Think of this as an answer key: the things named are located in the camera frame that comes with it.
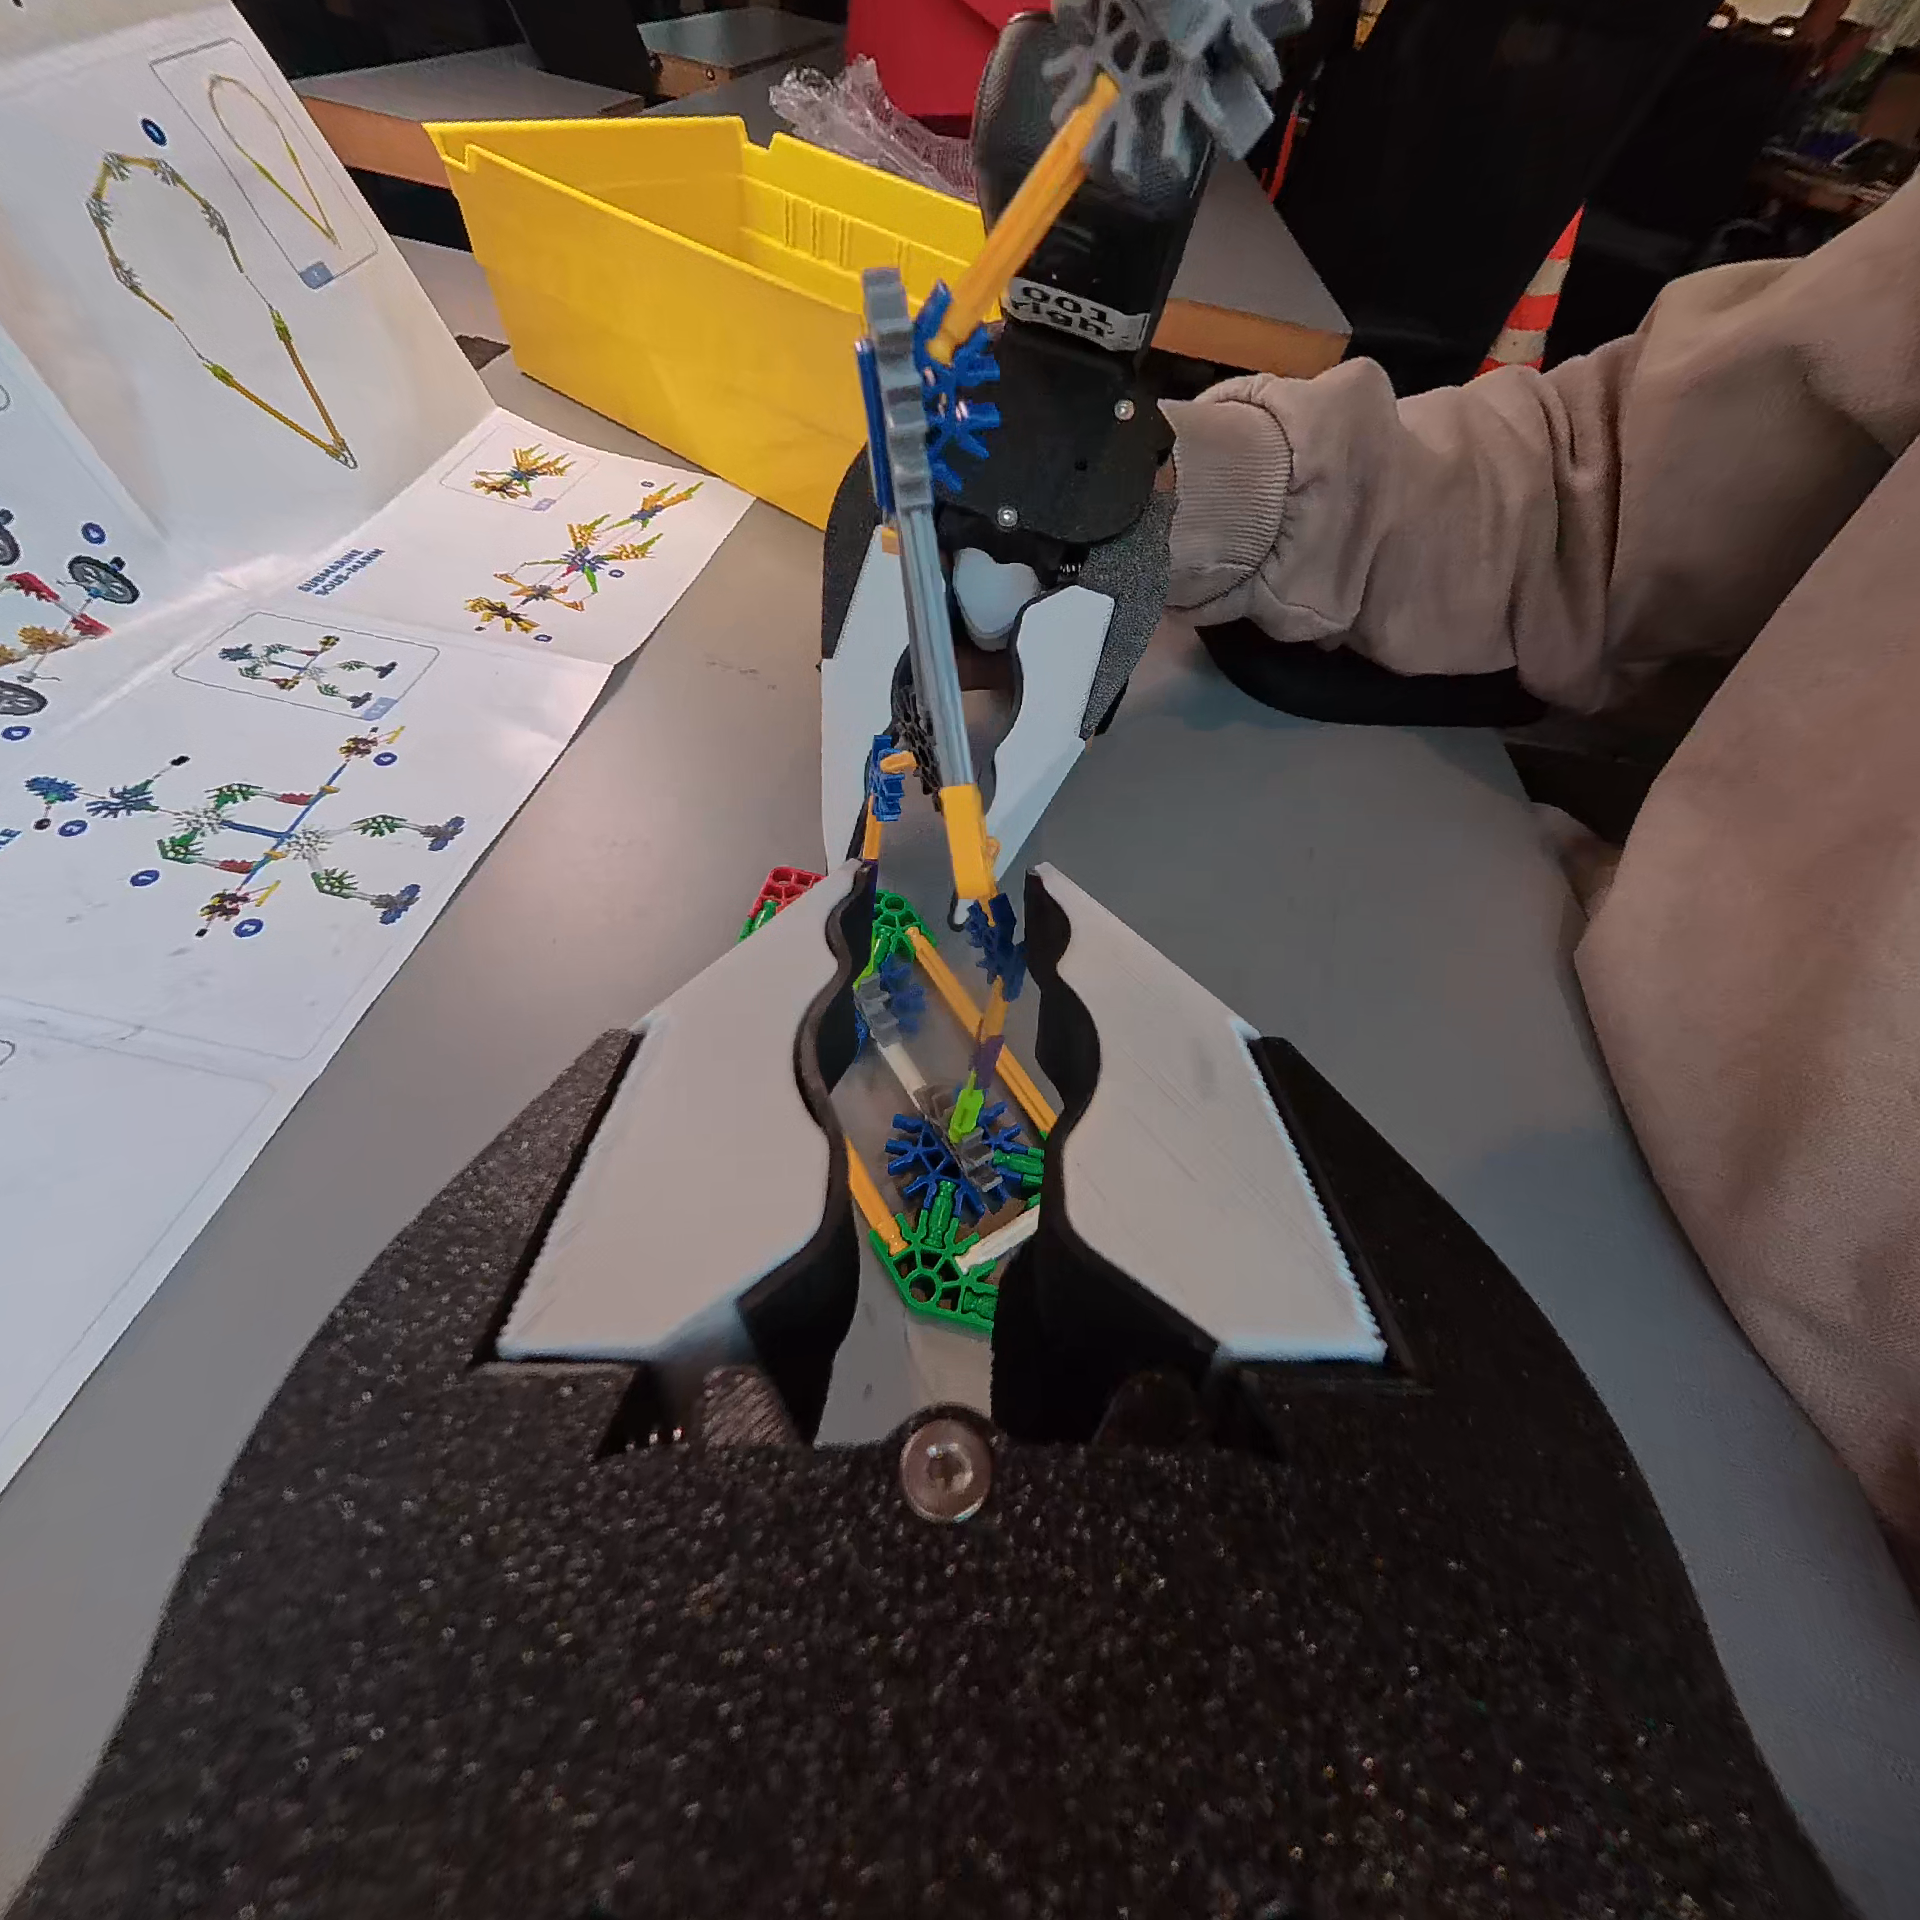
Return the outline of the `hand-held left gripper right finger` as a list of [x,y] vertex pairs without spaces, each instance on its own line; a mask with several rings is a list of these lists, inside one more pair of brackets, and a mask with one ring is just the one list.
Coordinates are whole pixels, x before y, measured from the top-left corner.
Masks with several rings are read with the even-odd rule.
[[1061,1094],[995,1379],[1389,1379],[1263,1035],[1058,865],[1024,879],[1037,1059]]

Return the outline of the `colourful toy rod model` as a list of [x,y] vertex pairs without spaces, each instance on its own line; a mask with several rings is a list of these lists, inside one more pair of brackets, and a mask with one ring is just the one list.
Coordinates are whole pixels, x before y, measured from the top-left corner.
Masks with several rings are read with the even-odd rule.
[[[1280,43],[1308,29],[1311,4],[1232,4],[1232,156],[1241,159],[1273,125],[1283,84]],[[889,1203],[879,1177],[849,1150],[856,1207],[881,1269],[905,1310],[975,1335],[993,1332],[1001,1270],[1037,1227],[1049,1104],[1004,1045],[1007,1017],[1024,988],[1024,941],[1013,879],[997,873],[987,833],[993,753],[1015,716],[1015,669],[999,640],[969,638],[963,621],[963,555],[949,558],[937,527],[928,421],[917,339],[921,308],[941,284],[963,297],[931,355],[949,359],[977,320],[1001,320],[995,278],[1073,191],[1079,136],[1092,108],[1073,113],[1015,208],[1015,236],[978,252],[956,286],[923,300],[898,270],[863,275],[857,383],[869,446],[856,457],[829,509],[824,576],[824,839],[826,659],[845,616],[872,533],[900,558],[908,659],[896,672],[891,729],[872,743],[867,804],[853,854],[876,881],[872,957],[853,988],[856,1043],[884,1061],[908,1097],[883,1145]],[[949,923],[983,969],[975,997],[937,953],[920,915],[881,886],[887,831],[904,815],[914,777],[941,827],[952,868]]]

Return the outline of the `yellow plastic bin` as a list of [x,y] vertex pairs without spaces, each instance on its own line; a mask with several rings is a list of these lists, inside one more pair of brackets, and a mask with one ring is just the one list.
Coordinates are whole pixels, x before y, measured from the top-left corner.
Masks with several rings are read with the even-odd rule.
[[859,276],[959,284],[975,204],[736,117],[427,124],[519,367],[826,527],[864,446]]

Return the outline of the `clear plastic bag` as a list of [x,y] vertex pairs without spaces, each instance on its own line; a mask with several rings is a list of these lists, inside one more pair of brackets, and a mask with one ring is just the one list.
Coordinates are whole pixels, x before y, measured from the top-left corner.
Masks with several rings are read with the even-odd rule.
[[812,145],[978,204],[969,139],[927,127],[904,112],[867,54],[853,57],[833,77],[816,67],[796,67],[770,84],[768,102],[777,120]]

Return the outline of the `person's beige clothing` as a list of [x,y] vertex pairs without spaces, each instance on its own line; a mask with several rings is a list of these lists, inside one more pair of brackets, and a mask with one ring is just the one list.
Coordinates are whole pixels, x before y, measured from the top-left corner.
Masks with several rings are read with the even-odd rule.
[[1919,453],[1655,780],[1575,964],[1740,1328],[1919,1539]]

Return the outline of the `white folded instruction booklet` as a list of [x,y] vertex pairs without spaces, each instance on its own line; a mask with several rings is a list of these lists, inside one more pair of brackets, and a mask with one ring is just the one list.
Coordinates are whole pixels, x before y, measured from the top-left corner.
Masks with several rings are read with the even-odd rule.
[[749,497],[495,404],[232,4],[5,4],[3,1475]]

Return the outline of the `orange traffic cone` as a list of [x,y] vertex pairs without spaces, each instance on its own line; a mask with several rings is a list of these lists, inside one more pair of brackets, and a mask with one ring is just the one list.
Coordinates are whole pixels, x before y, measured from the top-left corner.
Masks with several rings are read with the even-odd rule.
[[1503,332],[1496,335],[1479,373],[1498,367],[1540,367],[1546,361],[1552,320],[1564,295],[1571,257],[1577,245],[1584,205],[1575,208],[1569,225],[1557,236],[1544,265],[1531,275],[1522,297],[1509,310]]

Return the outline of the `person's right forearm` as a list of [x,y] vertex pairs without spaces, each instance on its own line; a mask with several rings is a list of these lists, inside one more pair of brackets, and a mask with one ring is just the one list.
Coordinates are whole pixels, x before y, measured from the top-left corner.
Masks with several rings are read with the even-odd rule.
[[1916,444],[1916,310],[1906,182],[1546,373],[1400,398],[1356,359],[1171,400],[1165,604],[1580,710],[1737,655]]

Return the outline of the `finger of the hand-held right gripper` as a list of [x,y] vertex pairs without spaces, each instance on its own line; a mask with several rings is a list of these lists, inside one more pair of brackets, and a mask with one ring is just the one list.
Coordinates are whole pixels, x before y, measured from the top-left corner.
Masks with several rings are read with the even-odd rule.
[[826,853],[850,857],[867,804],[874,737],[891,729],[896,672],[908,659],[900,558],[872,533],[845,616],[826,659]]
[[1015,669],[1015,716],[993,753],[987,833],[1013,879],[1029,833],[1088,745],[1088,702],[1115,600],[1083,584],[1037,591],[1037,574],[986,552],[963,555],[963,621],[999,640]]

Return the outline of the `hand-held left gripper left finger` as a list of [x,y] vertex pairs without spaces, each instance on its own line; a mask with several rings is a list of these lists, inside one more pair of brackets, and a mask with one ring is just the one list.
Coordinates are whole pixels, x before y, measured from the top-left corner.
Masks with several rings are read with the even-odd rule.
[[632,1054],[497,1335],[500,1359],[754,1361],[828,1389],[857,1308],[853,982],[874,879],[829,870],[635,1022]]

